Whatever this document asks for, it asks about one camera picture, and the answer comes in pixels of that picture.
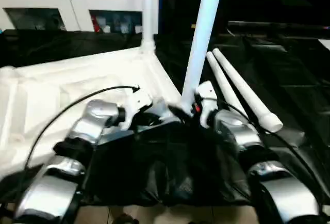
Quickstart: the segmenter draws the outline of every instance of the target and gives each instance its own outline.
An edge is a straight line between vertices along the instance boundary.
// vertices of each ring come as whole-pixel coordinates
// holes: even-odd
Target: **white pvc pipe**
[[[246,114],[243,106],[241,105],[241,102],[239,102],[234,90],[232,89],[232,86],[230,85],[229,81],[227,80],[225,74],[223,73],[221,67],[219,66],[215,56],[212,54],[212,52],[207,52],[206,58],[208,60],[208,63],[210,64],[213,74],[216,77],[216,80],[218,82],[218,85],[221,89],[221,92],[228,104],[233,105],[234,107],[238,108],[243,114]],[[236,110],[230,108],[230,110],[234,113],[238,113]]]
[[[219,0],[201,0],[181,98],[184,109],[190,109],[194,102],[194,92],[200,83],[218,3]]]
[[[277,132],[283,127],[283,123],[274,113],[271,113],[265,104],[260,100],[257,94],[245,82],[242,76],[235,70],[226,57],[218,49],[213,50],[214,55],[233,81],[239,92],[242,94],[247,104],[257,116],[259,124],[264,129],[271,132]]]
[[[153,53],[155,50],[152,7],[153,0],[143,0],[141,48],[144,53]]]

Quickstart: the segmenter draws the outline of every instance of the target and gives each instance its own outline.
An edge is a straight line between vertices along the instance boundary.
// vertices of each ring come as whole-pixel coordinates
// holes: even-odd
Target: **white platform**
[[[180,94],[154,54],[140,48],[77,57],[21,68],[0,69],[0,179],[20,170],[29,148],[47,121],[74,100],[99,89],[139,85],[155,100],[178,103]],[[124,103],[130,89],[101,93],[91,99]],[[73,107],[40,140],[31,166],[52,154],[85,104]]]

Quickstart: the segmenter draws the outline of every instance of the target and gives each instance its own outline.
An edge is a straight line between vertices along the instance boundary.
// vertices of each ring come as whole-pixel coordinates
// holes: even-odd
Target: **red object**
[[[201,112],[201,108],[198,105],[195,105],[195,110],[197,113]]]
[[[94,16],[91,16],[91,18],[92,18],[92,23],[93,23],[94,31],[95,32],[100,32],[101,31],[101,27],[99,26],[96,18]]]

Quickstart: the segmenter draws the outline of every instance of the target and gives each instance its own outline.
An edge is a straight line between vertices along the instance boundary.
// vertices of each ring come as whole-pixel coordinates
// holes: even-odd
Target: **white cabinet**
[[[71,3],[76,13],[80,29],[83,31],[94,30],[91,20],[92,10],[97,10],[99,12],[94,13],[99,13],[110,19],[117,13],[120,13],[120,17],[116,19],[123,18],[124,16],[134,16],[136,12],[142,15],[142,0],[71,0]],[[153,32],[155,34],[158,32],[158,0],[153,0]]]
[[[111,32],[141,30],[142,0],[0,0],[2,30],[47,29],[58,23],[67,31],[94,31],[91,15]],[[158,33],[158,0],[153,0],[153,32]]]
[[[47,9],[53,10],[49,15],[59,14],[59,21],[63,22],[67,31],[79,30],[70,0],[0,0],[0,29],[14,29],[19,25],[24,28],[27,24],[38,25],[40,21],[31,20],[33,13],[37,19],[41,19],[42,14],[38,12]]]

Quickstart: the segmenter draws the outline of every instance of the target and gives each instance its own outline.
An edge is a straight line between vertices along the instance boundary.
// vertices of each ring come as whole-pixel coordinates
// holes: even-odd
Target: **white plastic pipe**
[[[234,90],[232,89],[232,86],[230,85],[221,67],[219,66],[215,56],[212,54],[212,52],[207,52],[206,58],[212,68],[213,74],[216,77],[216,80],[226,102],[238,108],[241,112],[243,112],[243,114],[247,116],[243,106],[241,105],[241,102],[239,102]],[[238,113],[236,110],[231,108],[230,110],[240,115],[240,113]]]
[[[143,53],[153,53],[155,42],[153,38],[153,0],[143,0],[142,11],[142,42]]]
[[[265,104],[260,100],[257,94],[245,82],[242,76],[235,70],[226,57],[220,52],[219,49],[213,50],[214,55],[228,74],[229,78],[233,81],[239,92],[242,94],[247,104],[258,118],[261,127],[271,132],[277,132],[283,127],[281,120],[271,113]]]
[[[219,0],[201,0],[181,98],[184,109],[190,109],[194,92],[200,83],[218,3]]]

